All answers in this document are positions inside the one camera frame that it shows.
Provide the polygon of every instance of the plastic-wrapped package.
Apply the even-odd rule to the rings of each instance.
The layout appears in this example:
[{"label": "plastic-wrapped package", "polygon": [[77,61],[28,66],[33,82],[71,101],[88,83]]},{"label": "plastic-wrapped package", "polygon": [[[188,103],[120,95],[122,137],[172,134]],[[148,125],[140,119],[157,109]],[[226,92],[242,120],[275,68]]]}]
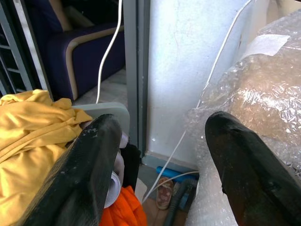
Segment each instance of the plastic-wrapped package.
[{"label": "plastic-wrapped package", "polygon": [[246,56],[217,84],[209,84],[201,96],[200,107],[189,112],[187,130],[196,144],[200,179],[186,225],[237,225],[205,140],[205,122],[216,111],[231,113],[260,135],[271,151],[300,177],[300,27],[299,10],[263,28],[258,35],[289,38],[272,56],[264,52],[269,45],[261,43],[262,54]]}]

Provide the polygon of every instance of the white wire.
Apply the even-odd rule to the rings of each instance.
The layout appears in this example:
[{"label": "white wire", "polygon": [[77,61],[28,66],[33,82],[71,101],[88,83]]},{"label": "white wire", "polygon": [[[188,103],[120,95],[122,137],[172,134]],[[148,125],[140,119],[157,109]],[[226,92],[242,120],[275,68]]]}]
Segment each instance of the white wire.
[{"label": "white wire", "polygon": [[191,171],[191,172],[187,172],[187,173],[182,173],[182,174],[180,174],[178,176],[175,176],[173,178],[169,178],[168,180],[165,180],[164,182],[162,182],[161,184],[159,184],[157,187],[155,187],[154,190],[152,190],[152,192],[155,191],[158,187],[160,187],[161,185],[165,184],[168,181],[174,180],[176,178],[179,178],[181,176],[185,176],[185,175],[188,175],[188,174],[193,174],[193,173],[199,173],[199,171]]},{"label": "white wire", "polygon": [[99,71],[98,71],[98,84],[97,84],[97,99],[96,99],[96,103],[98,104],[99,102],[99,98],[100,98],[100,83],[102,82],[102,72],[103,72],[103,65],[104,65],[104,62],[107,58],[107,55],[116,39],[116,36],[119,32],[119,28],[120,28],[120,25],[121,25],[121,16],[122,16],[122,0],[119,0],[119,3],[118,3],[118,23],[117,23],[117,27],[116,27],[116,31],[113,35],[113,38],[111,40],[111,42],[109,43],[109,46],[107,48],[107,50],[105,51],[104,55],[103,55],[103,58],[100,62],[100,65],[99,65]]},{"label": "white wire", "polygon": [[[227,32],[225,38],[224,38],[224,41],[222,42],[221,48],[220,48],[220,50],[219,50],[219,52],[218,52],[218,54],[217,54],[217,56],[216,56],[216,58],[215,58],[215,61],[214,61],[214,64],[213,64],[213,66],[212,66],[212,68],[211,68],[211,71],[210,71],[210,74],[209,74],[209,76],[208,76],[206,85],[205,85],[205,87],[203,88],[203,90],[202,90],[202,92],[201,92],[201,94],[200,94],[200,98],[199,98],[199,100],[198,100],[198,104],[197,104],[197,107],[196,107],[196,108],[198,108],[199,105],[201,104],[201,98],[202,98],[201,95],[202,95],[202,93],[204,92],[204,90],[207,88],[207,86],[209,85],[209,82],[210,82],[211,77],[212,77],[212,75],[213,75],[213,72],[214,72],[214,70],[215,70],[216,64],[217,64],[217,62],[218,62],[218,60],[219,60],[219,58],[220,58],[220,56],[221,56],[222,50],[223,50],[224,47],[225,47],[226,41],[227,41],[228,38],[229,38],[229,35],[230,35],[230,33],[231,33],[231,31],[232,31],[232,29],[233,29],[233,27],[234,27],[234,24],[236,23],[236,21],[237,21],[239,15],[241,14],[241,12],[242,12],[242,11],[243,11],[243,10],[244,10],[244,9],[245,9],[252,1],[253,1],[253,0],[247,1],[247,2],[243,5],[243,7],[236,13],[236,16],[234,17],[233,22],[232,22],[232,24],[230,25],[230,28],[229,28],[229,30],[228,30],[228,32]],[[152,191],[154,190],[154,187],[155,187],[156,184],[158,183],[158,181],[159,181],[159,179],[160,179],[160,177],[161,177],[163,171],[164,171],[165,168],[167,167],[167,165],[168,165],[168,163],[170,162],[171,158],[173,157],[175,151],[177,150],[178,146],[179,146],[180,143],[182,142],[182,140],[183,140],[183,138],[184,138],[186,132],[187,132],[186,130],[183,132],[183,134],[182,134],[182,136],[181,136],[181,138],[180,138],[180,140],[179,140],[177,146],[174,148],[173,152],[172,152],[171,155],[169,156],[167,162],[165,163],[164,167],[162,168],[161,172],[159,173],[159,175],[158,175],[158,177],[157,177],[155,183],[153,184],[153,186],[151,187],[151,189],[149,190],[149,192],[147,193],[147,195],[144,197],[143,202],[145,202],[145,201],[147,200],[147,198],[149,197],[149,195],[150,195],[150,194],[152,193]]]}]

